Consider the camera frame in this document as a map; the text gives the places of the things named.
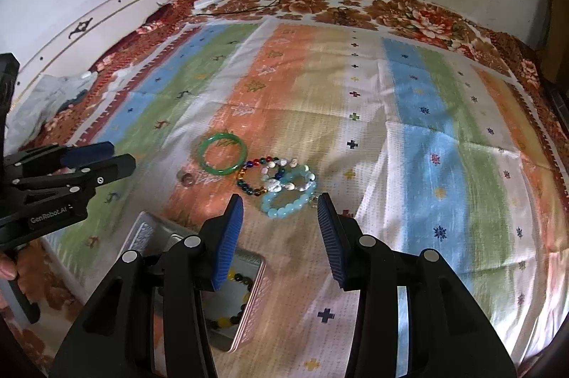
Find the beaded bracelet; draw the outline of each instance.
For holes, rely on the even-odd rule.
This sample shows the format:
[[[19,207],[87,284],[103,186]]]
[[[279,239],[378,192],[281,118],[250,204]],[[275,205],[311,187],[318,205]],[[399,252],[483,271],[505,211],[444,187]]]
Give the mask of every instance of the beaded bracelet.
[[[241,170],[237,173],[237,181],[236,184],[237,186],[243,190],[246,194],[248,195],[255,195],[255,196],[261,196],[265,193],[267,193],[267,189],[265,187],[260,187],[260,188],[253,188],[251,187],[247,182],[245,182],[243,180],[243,177],[245,176],[245,172],[247,171],[247,169],[250,169],[252,167],[255,166],[259,166],[259,165],[265,165],[265,164],[272,164],[271,167],[275,167],[275,162],[280,161],[280,159],[278,159],[278,157],[272,157],[272,156],[267,156],[267,157],[262,157],[261,159],[257,159],[255,158],[252,161],[247,161],[246,163],[244,163],[244,165],[241,167]],[[263,167],[261,169],[261,172],[265,174],[267,172],[267,168]]]
[[[272,181],[276,180],[279,184],[284,183],[284,186],[289,190],[297,189],[298,191],[302,191],[303,193],[292,203],[287,203],[285,206],[275,209],[271,207],[271,201],[278,195],[279,191],[281,191],[282,187],[277,185],[273,191],[270,191],[263,196],[263,203],[261,205],[261,210],[266,212],[267,215],[271,219],[275,219],[277,217],[283,218],[292,214],[298,210],[300,210],[306,203],[309,202],[312,195],[314,195],[317,183],[315,182],[316,176],[310,172],[308,166],[298,166],[298,167],[291,167],[291,171],[284,173],[278,179],[269,179],[267,183],[267,188],[272,187],[274,184]],[[296,187],[292,180],[296,179],[297,177],[304,177],[307,180],[306,185]]]
[[[221,139],[229,139],[232,143],[238,144],[241,148],[241,156],[238,162],[234,166],[231,166],[227,169],[212,168],[210,165],[208,165],[208,163],[206,163],[206,159],[204,158],[204,154],[206,153],[208,147],[216,140],[221,140]],[[243,140],[241,140],[239,137],[237,137],[234,133],[231,132],[218,132],[217,134],[208,137],[200,144],[200,147],[197,151],[197,160],[199,161],[201,168],[209,172],[210,174],[213,174],[214,176],[226,176],[227,174],[231,174],[234,170],[237,170],[239,166],[243,164],[245,158],[247,158],[247,146],[245,145]]]
[[[209,327],[213,330],[228,329],[233,325],[239,325],[241,317],[243,317],[243,313],[245,312],[245,307],[247,307],[247,303],[251,297],[251,290],[254,282],[250,277],[246,277],[242,274],[236,273],[233,269],[230,269],[229,273],[227,274],[227,278],[229,280],[243,283],[247,287],[247,293],[245,296],[243,296],[243,304],[241,304],[241,310],[237,313],[237,315],[233,315],[232,317],[221,317],[217,320],[207,321]]]

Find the blue stripe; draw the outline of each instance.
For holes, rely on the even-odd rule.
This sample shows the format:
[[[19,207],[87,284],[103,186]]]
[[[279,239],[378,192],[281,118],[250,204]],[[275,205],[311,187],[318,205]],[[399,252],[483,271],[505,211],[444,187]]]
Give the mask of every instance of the blue stripe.
[[[200,52],[212,38],[222,33],[227,27],[227,25],[206,26],[176,49],[165,62],[151,71],[135,90],[127,94],[124,102],[97,134],[93,142],[109,141],[114,145],[120,142],[130,125],[135,123],[144,110],[159,96],[160,92],[183,68],[184,63]]]
[[[390,39],[384,39],[383,46],[403,124],[404,237],[401,250],[419,254],[423,249],[434,248],[457,273],[465,274],[472,261],[468,244],[469,209],[452,118],[416,47]],[[444,191],[445,198],[436,196],[437,189]],[[438,227],[446,231],[446,238],[436,238],[434,229]],[[463,278],[463,282],[468,283],[468,280]],[[409,347],[404,301],[400,293],[398,376],[406,372]]]

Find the green stripe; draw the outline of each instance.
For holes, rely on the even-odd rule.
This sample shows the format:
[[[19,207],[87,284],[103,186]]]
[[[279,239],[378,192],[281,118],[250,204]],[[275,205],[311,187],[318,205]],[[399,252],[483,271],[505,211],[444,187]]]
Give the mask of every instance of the green stripe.
[[[474,116],[464,103],[461,86],[454,71],[438,52],[418,49],[429,69],[431,79],[452,118],[459,140],[458,150],[464,167],[470,219],[472,248],[472,286],[474,297],[488,317],[513,306],[514,294],[504,291],[511,286],[504,268],[512,251],[510,210],[500,171]]]
[[[143,158],[137,159],[137,168],[131,177],[99,188],[96,196],[89,202],[87,208],[89,217],[66,229],[62,235],[57,248],[58,256],[77,279],[84,280],[84,270],[93,264],[97,255],[97,251],[86,247],[84,242],[90,236],[97,236],[102,241],[113,234],[121,221],[129,194],[144,175],[149,162],[160,151],[164,140],[177,121],[207,87],[226,58],[257,27],[258,24],[251,23],[230,25],[218,36],[212,38],[200,52],[184,62],[170,83],[156,95],[154,101],[127,129],[123,140],[115,145],[115,154],[130,153],[136,158],[141,156]],[[188,90],[191,95],[177,99],[176,96],[182,90]],[[158,120],[167,120],[169,124],[161,129],[154,129]],[[120,198],[111,203],[105,203],[109,192],[118,193]]]

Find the screw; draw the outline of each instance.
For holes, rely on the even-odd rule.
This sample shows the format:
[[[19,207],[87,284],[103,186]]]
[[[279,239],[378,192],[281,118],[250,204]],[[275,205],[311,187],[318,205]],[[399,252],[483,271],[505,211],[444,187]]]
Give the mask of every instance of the screw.
[[[371,248],[372,246],[375,246],[376,239],[371,235],[362,235],[360,236],[360,244],[361,246]]]
[[[134,261],[137,257],[138,257],[137,252],[130,250],[124,253],[124,255],[122,255],[122,260],[128,263]]]
[[[196,246],[199,246],[200,243],[201,243],[200,237],[197,237],[195,235],[192,235],[191,237],[188,237],[184,240],[184,244],[188,248],[195,248]]]
[[[433,249],[428,249],[423,253],[423,257],[429,262],[437,262],[439,260],[439,253]]]

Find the light blue beaded bracelet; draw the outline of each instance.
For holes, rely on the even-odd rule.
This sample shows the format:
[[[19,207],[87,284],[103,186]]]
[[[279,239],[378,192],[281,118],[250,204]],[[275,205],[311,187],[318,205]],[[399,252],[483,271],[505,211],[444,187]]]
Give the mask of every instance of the light blue beaded bracelet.
[[[314,195],[317,183],[315,180],[310,180],[311,177],[314,175],[308,170],[308,168],[304,166],[298,166],[296,168],[292,168],[291,171],[285,173],[284,176],[280,179],[283,183],[291,183],[297,177],[304,177],[309,183],[306,185],[306,189],[303,193],[292,203],[287,203],[282,208],[272,208],[271,201],[279,194],[280,191],[270,191],[263,195],[263,203],[261,204],[261,210],[271,218],[276,219],[277,217],[283,218],[292,213],[300,210],[306,203],[309,202],[312,195]]]

